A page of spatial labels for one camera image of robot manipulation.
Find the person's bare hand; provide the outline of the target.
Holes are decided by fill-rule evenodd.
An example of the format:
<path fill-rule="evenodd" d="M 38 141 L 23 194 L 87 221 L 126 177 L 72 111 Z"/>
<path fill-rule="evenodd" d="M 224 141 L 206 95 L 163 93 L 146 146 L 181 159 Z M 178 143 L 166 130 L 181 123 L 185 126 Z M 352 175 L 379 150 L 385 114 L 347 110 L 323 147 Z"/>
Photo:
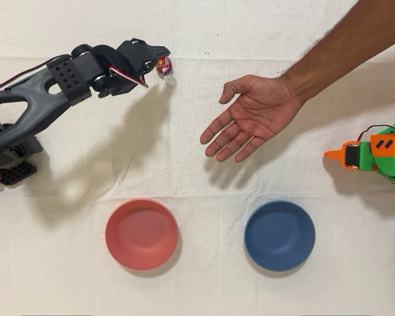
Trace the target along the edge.
<path fill-rule="evenodd" d="M 241 163 L 283 131 L 305 99 L 283 77 L 246 75 L 224 84 L 219 103 L 228 107 L 202 132 L 205 156 Z"/>

